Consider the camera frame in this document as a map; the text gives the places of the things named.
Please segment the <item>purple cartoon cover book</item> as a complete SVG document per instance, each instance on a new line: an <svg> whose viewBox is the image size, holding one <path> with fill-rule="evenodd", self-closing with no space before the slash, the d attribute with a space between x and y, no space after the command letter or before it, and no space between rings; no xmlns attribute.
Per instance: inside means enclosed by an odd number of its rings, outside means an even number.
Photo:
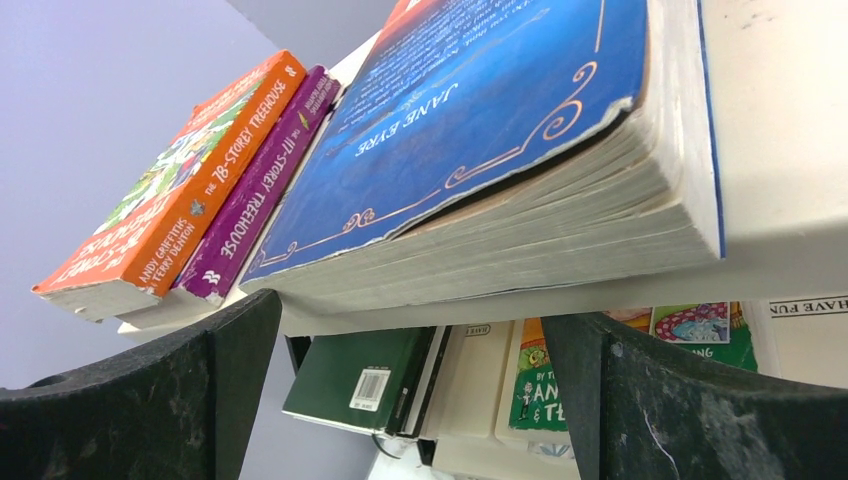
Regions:
<svg viewBox="0 0 848 480"><path fill-rule="evenodd" d="M326 67L308 71L162 302L120 315L121 321L150 328L224 304L340 88Z"/></svg>

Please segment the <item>orange 78-storey treehouse book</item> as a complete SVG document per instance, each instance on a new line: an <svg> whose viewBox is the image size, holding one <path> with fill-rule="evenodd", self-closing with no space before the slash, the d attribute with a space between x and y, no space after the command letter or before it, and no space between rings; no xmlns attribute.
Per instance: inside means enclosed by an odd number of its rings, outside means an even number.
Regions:
<svg viewBox="0 0 848 480"><path fill-rule="evenodd" d="M306 75L280 50L197 105L104 222L33 293L92 322L159 304Z"/></svg>

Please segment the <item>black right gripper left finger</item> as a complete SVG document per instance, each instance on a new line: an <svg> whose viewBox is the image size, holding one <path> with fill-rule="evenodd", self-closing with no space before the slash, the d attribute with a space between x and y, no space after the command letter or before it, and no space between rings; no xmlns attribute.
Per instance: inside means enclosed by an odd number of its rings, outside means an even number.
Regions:
<svg viewBox="0 0 848 480"><path fill-rule="evenodd" d="M270 290L1 392L5 479L236 479L282 313Z"/></svg>

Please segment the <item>floral cover book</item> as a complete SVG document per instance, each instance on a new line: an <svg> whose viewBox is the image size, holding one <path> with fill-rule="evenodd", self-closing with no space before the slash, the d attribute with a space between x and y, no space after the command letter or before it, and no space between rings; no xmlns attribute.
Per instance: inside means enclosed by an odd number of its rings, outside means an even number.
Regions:
<svg viewBox="0 0 848 480"><path fill-rule="evenodd" d="M527 452L548 463L565 463L575 458L569 443L531 441L527 444Z"/></svg>

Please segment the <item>plain dark green book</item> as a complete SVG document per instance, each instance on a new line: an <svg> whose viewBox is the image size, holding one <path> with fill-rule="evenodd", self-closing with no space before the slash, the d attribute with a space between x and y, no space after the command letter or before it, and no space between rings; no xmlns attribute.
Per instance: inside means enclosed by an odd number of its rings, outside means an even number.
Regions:
<svg viewBox="0 0 848 480"><path fill-rule="evenodd" d="M415 438L427 415L450 326L316 336L282 411L379 438Z"/></svg>

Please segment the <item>dark bottom book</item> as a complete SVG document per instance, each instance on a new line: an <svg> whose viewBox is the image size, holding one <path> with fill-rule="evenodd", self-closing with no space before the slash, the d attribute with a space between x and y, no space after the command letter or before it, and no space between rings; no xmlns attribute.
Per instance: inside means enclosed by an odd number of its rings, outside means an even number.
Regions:
<svg viewBox="0 0 848 480"><path fill-rule="evenodd" d="M239 284L320 314L725 254L696 1L401 1Z"/></svg>

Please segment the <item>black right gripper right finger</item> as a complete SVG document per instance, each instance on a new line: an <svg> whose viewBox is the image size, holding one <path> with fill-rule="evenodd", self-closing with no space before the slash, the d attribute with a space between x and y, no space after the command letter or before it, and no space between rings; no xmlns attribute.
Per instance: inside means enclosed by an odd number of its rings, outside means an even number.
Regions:
<svg viewBox="0 0 848 480"><path fill-rule="evenodd" d="M732 367L600 313L543 334L584 479L843 479L847 393Z"/></svg>

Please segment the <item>green 104-storey treehouse book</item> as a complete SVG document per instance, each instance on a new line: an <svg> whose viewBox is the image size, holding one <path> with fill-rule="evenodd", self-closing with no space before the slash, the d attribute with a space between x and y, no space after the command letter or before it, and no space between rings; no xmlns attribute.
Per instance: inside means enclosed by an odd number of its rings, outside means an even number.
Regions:
<svg viewBox="0 0 848 480"><path fill-rule="evenodd" d="M604 314L705 358L758 370L751 332L736 301L607 310ZM541 319L523 320L513 344L507 427L514 431L567 431Z"/></svg>

